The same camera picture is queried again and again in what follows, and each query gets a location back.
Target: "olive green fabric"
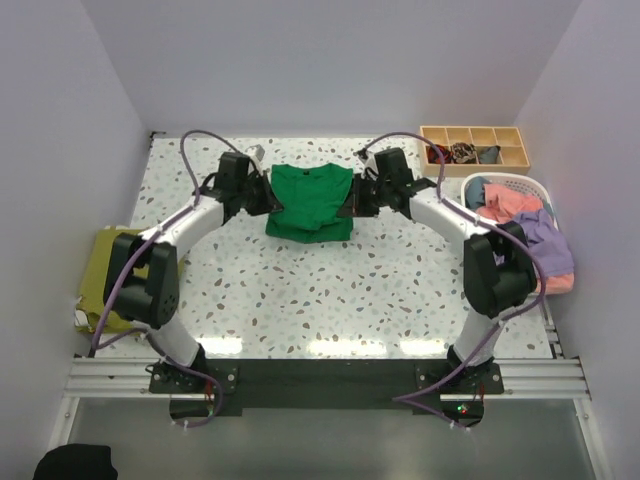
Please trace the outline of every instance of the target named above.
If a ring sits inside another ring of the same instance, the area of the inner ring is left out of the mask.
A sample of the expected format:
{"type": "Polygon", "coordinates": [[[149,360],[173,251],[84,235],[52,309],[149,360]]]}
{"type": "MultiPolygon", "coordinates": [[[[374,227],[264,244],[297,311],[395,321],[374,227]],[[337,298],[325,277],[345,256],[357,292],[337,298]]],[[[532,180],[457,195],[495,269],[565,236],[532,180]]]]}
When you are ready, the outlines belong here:
{"type": "Polygon", "coordinates": [[[353,218],[338,218],[353,178],[353,170],[329,163],[316,168],[274,165],[271,187],[283,211],[272,213],[267,235],[301,243],[351,238],[353,218]]]}

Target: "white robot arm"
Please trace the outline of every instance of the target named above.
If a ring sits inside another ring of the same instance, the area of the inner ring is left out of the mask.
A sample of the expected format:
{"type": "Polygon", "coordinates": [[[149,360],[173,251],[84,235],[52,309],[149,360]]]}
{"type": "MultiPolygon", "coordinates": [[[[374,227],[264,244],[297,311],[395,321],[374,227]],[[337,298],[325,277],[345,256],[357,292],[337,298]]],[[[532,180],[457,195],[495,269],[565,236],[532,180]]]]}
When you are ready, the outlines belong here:
{"type": "MultiPolygon", "coordinates": [[[[138,236],[122,234],[114,242],[105,284],[105,300],[111,295],[115,279],[136,248],[161,230],[152,248],[139,265],[149,265],[147,279],[131,272],[117,293],[114,310],[123,318],[142,322],[149,335],[173,360],[196,371],[205,371],[204,350],[189,335],[176,315],[179,291],[177,262],[190,248],[211,231],[223,226],[240,209],[250,215],[276,211],[282,206],[271,192],[260,167],[264,151],[253,147],[246,155],[225,153],[213,186],[200,187],[200,201],[178,221],[171,218],[138,236]]],[[[536,278],[531,260],[495,232],[479,227],[447,208],[436,195],[435,184],[428,179],[414,180],[404,153],[394,148],[369,160],[375,163],[373,178],[354,176],[350,194],[339,211],[341,216],[373,217],[382,207],[390,207],[410,220],[424,224],[464,254],[464,290],[471,304],[462,334],[450,348],[448,358],[455,365],[473,353],[487,332],[495,328],[497,315],[520,305],[535,289],[536,278]],[[496,264],[494,255],[504,258],[496,264]]],[[[524,234],[517,224],[501,225],[518,239],[524,234]]],[[[494,335],[467,365],[471,368],[490,364],[494,335]]]]}

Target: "black mounting plate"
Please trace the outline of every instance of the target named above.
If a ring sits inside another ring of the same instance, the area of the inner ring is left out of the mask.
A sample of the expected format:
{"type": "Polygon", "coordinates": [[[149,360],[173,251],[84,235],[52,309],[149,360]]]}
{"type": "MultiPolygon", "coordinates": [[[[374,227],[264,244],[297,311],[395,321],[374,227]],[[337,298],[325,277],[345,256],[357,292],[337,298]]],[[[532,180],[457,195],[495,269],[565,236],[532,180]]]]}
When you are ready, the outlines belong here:
{"type": "MultiPolygon", "coordinates": [[[[406,405],[391,399],[425,388],[451,371],[445,359],[215,359],[207,360],[207,367],[224,390],[221,416],[242,415],[245,408],[406,409],[406,405]]],[[[442,410],[440,394],[473,395],[480,383],[486,394],[504,393],[500,367],[492,364],[472,382],[463,380],[455,386],[442,387],[438,393],[425,395],[418,401],[442,410]]],[[[185,393],[170,381],[153,378],[149,392],[185,393]]]]}

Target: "white plastic basket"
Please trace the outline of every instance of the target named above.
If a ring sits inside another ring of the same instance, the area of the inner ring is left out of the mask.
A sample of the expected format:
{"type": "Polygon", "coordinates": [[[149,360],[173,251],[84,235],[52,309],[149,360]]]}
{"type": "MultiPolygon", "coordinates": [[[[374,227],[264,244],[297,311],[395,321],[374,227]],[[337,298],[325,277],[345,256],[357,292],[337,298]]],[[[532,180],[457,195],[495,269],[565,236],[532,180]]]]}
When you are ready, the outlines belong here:
{"type": "Polygon", "coordinates": [[[460,200],[462,205],[465,205],[465,194],[467,193],[467,186],[469,182],[477,177],[484,177],[491,183],[496,183],[498,185],[504,185],[505,187],[509,187],[511,190],[515,190],[516,192],[535,195],[540,200],[545,200],[554,211],[554,224],[556,228],[558,228],[558,222],[555,221],[555,209],[553,208],[553,204],[551,203],[551,197],[549,197],[549,193],[547,190],[533,178],[526,177],[524,175],[516,175],[514,173],[490,173],[490,172],[480,172],[474,173],[473,175],[469,175],[462,182],[462,186],[460,187],[460,200]]]}

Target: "purple garment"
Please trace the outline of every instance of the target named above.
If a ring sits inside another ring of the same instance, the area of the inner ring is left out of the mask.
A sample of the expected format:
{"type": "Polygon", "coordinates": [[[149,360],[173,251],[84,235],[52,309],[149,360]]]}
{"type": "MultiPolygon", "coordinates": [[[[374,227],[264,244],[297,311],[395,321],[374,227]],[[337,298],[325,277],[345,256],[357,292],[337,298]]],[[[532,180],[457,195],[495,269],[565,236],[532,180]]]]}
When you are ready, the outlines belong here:
{"type": "Polygon", "coordinates": [[[513,220],[522,226],[531,253],[542,265],[547,277],[573,273],[573,256],[567,240],[544,209],[518,213],[513,220]]]}

